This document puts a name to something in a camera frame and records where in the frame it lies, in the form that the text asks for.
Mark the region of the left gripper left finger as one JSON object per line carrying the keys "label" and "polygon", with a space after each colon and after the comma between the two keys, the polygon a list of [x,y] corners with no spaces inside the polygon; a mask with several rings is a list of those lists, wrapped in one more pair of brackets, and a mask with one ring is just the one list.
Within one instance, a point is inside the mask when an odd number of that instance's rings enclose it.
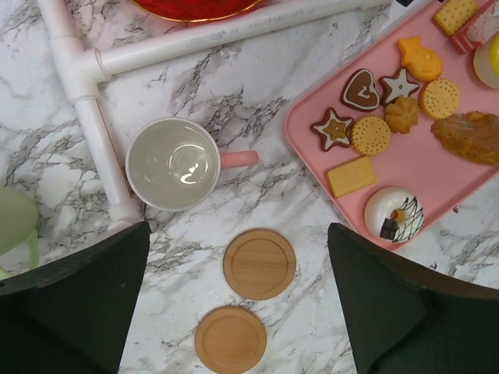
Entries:
{"label": "left gripper left finger", "polygon": [[116,373],[150,247],[134,224],[1,282],[3,373]]}

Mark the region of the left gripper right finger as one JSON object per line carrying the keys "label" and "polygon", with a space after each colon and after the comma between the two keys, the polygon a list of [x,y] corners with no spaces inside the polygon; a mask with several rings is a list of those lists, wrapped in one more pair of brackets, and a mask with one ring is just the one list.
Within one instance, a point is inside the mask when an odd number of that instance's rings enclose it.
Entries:
{"label": "left gripper right finger", "polygon": [[496,373],[498,291],[332,223],[327,245],[359,373]]}

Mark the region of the white chocolate donut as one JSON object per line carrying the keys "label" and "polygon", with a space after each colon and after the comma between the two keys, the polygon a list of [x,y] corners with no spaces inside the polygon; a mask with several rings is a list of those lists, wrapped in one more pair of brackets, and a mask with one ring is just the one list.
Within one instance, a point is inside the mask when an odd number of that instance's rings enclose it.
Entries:
{"label": "white chocolate donut", "polygon": [[402,187],[385,187],[367,201],[364,222],[375,238],[391,243],[412,239],[424,225],[425,214],[421,202]]}

